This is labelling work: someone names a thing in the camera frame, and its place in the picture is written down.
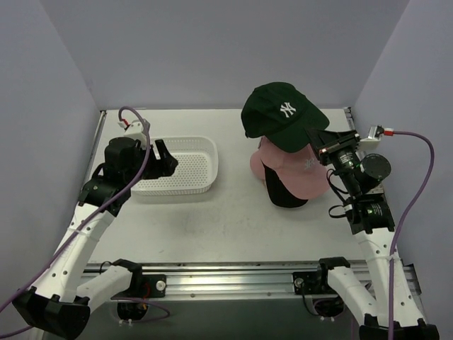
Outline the black baseball cap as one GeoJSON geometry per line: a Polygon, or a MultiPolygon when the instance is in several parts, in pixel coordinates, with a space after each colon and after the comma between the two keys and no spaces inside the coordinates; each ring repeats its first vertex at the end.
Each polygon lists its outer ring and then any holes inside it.
{"type": "Polygon", "coordinates": [[[300,208],[308,203],[308,200],[303,200],[292,195],[289,190],[281,182],[276,171],[264,165],[265,171],[265,187],[268,192],[268,197],[273,205],[279,208],[300,208]]]}

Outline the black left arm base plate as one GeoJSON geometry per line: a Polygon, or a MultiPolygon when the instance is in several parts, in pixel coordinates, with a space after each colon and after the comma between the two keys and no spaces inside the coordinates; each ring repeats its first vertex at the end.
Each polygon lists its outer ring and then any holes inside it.
{"type": "Polygon", "coordinates": [[[163,298],[166,296],[167,276],[161,273],[141,277],[140,282],[119,294],[128,298],[163,298]]]}

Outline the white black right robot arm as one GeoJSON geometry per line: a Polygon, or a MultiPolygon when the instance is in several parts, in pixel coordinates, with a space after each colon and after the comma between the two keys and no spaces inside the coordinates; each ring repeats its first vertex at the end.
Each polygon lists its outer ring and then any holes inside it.
{"type": "Polygon", "coordinates": [[[391,173],[389,161],[382,155],[366,153],[383,136],[395,131],[371,127],[366,138],[356,130],[334,132],[306,130],[315,157],[344,185],[331,188],[340,198],[355,241],[361,248],[372,284],[368,290],[343,258],[320,259],[314,275],[315,286],[322,292],[333,291],[354,316],[360,339],[438,339],[434,324],[426,321],[411,293],[396,243],[402,224],[395,223],[384,193],[377,188],[391,173]]]}

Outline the pink cap with white logo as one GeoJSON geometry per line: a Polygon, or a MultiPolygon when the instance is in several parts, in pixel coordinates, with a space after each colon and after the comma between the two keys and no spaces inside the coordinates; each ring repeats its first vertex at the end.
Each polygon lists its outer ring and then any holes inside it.
{"type": "Polygon", "coordinates": [[[263,142],[259,155],[262,163],[275,171],[283,186],[299,199],[318,198],[330,188],[326,179],[327,169],[320,164],[309,145],[298,152],[288,153],[272,142],[263,142]]]}

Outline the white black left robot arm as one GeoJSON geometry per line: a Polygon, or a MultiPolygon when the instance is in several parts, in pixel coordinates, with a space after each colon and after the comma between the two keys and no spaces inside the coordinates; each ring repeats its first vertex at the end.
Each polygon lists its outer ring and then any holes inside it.
{"type": "Polygon", "coordinates": [[[118,259],[90,282],[80,280],[103,233],[130,198],[131,187],[142,179],[172,176],[177,165],[163,140],[148,145],[129,137],[109,141],[52,260],[14,296],[13,306],[30,327],[76,339],[91,313],[114,297],[132,303],[132,319],[144,316],[151,290],[138,263],[118,259]]]}

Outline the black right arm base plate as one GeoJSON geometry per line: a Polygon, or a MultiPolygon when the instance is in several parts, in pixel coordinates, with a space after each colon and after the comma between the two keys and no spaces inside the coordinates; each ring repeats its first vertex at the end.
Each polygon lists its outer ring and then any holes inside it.
{"type": "Polygon", "coordinates": [[[335,295],[327,284],[325,275],[316,271],[296,271],[292,273],[293,288],[296,295],[335,295]]]}

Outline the dark green baseball cap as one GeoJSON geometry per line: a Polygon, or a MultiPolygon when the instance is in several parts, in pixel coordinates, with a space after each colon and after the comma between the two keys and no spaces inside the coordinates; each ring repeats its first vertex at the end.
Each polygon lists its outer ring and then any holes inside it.
{"type": "Polygon", "coordinates": [[[241,110],[247,138],[266,137],[284,152],[309,144],[307,128],[325,130],[328,117],[292,84],[282,81],[256,87],[241,110]]]}

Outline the plain pink baseball cap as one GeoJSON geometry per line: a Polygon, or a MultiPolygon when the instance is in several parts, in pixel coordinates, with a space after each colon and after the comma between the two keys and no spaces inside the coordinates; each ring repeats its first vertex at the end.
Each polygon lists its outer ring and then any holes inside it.
{"type": "Polygon", "coordinates": [[[253,175],[263,182],[267,179],[276,181],[278,179],[274,170],[276,160],[276,146],[268,138],[262,137],[258,149],[251,155],[249,162],[253,175]]]}

